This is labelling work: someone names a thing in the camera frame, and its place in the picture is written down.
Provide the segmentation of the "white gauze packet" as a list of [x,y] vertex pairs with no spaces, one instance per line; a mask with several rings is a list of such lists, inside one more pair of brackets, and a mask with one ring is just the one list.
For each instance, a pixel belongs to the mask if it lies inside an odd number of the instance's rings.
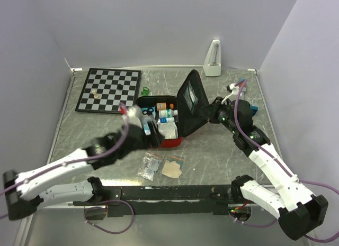
[[158,130],[165,139],[177,139],[178,131],[174,122],[158,123]]

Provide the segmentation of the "clear bag with pads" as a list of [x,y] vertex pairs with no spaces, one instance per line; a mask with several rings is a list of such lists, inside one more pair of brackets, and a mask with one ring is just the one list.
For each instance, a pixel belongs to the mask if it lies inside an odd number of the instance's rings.
[[194,111],[199,99],[195,95],[195,92],[190,81],[188,82],[187,88],[185,90],[184,98],[189,109],[191,111]]

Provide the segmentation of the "clear green-label bottle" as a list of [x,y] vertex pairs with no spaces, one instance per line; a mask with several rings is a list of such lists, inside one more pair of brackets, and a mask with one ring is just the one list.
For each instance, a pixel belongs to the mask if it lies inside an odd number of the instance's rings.
[[175,117],[178,115],[178,110],[162,110],[158,111],[158,116],[159,118],[164,118],[164,117]]

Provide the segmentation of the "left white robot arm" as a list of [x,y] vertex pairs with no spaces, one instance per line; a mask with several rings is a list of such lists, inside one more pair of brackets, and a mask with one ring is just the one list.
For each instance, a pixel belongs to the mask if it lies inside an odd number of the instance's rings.
[[27,172],[8,170],[3,173],[7,214],[10,221],[21,220],[35,213],[39,207],[51,205],[56,197],[50,189],[69,177],[110,166],[129,153],[160,147],[164,136],[154,123],[149,123],[150,135],[142,126],[129,123],[119,131],[95,138],[85,148]]

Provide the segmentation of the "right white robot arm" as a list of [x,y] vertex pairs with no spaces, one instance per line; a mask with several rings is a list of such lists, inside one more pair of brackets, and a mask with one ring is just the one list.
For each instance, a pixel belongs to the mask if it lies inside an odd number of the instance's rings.
[[249,102],[217,97],[205,111],[209,122],[220,123],[232,133],[235,145],[261,169],[275,189],[266,189],[248,175],[238,176],[231,190],[235,202],[247,200],[268,211],[295,241],[322,225],[327,199],[316,196],[287,167],[269,138],[253,124]]

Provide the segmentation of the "blue white bandage packet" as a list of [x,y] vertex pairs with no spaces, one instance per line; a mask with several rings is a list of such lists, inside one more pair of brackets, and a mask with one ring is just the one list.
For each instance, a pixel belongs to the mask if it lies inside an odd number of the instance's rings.
[[145,132],[145,135],[150,135],[151,134],[151,130],[150,127],[148,125],[148,122],[151,122],[153,119],[144,119],[143,116],[141,118],[141,123]]

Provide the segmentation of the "red black medicine case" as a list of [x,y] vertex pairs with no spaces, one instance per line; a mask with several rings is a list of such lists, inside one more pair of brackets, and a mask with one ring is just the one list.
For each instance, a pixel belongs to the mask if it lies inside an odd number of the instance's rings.
[[204,126],[210,116],[206,107],[208,98],[200,74],[191,70],[175,96],[143,96],[136,100],[143,116],[154,118],[159,132],[164,136],[162,148],[174,148]]

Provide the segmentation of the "white blue wipe sachet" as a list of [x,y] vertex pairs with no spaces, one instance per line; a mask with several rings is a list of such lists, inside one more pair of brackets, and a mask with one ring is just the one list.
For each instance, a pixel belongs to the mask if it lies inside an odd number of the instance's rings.
[[143,179],[153,181],[163,160],[164,158],[162,156],[152,152],[146,152],[142,160],[142,164],[138,169],[138,176],[142,177]]

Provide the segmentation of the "blue white small bottle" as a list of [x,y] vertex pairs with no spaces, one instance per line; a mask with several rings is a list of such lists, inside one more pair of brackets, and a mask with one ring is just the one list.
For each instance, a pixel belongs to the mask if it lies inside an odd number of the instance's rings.
[[175,117],[164,117],[164,118],[160,118],[158,120],[158,123],[171,123],[171,122],[175,122],[176,118]]

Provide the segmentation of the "black handled scissors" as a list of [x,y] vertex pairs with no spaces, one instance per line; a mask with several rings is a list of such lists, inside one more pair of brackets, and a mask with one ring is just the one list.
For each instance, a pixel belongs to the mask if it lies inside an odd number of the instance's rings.
[[154,119],[156,116],[154,107],[144,107],[141,111],[144,119]]

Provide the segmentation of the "beige bandage patch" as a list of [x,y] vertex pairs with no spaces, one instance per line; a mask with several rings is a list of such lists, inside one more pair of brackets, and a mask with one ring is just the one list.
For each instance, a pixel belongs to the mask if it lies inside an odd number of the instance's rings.
[[179,178],[182,174],[183,164],[184,159],[182,157],[167,156],[162,168],[162,175],[173,179]]

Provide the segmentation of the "amber medicine bottle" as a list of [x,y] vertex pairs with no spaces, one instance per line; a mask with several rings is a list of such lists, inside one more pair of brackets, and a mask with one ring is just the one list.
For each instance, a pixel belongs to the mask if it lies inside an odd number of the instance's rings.
[[173,110],[174,104],[173,103],[157,103],[156,104],[157,111],[168,110],[168,109]]

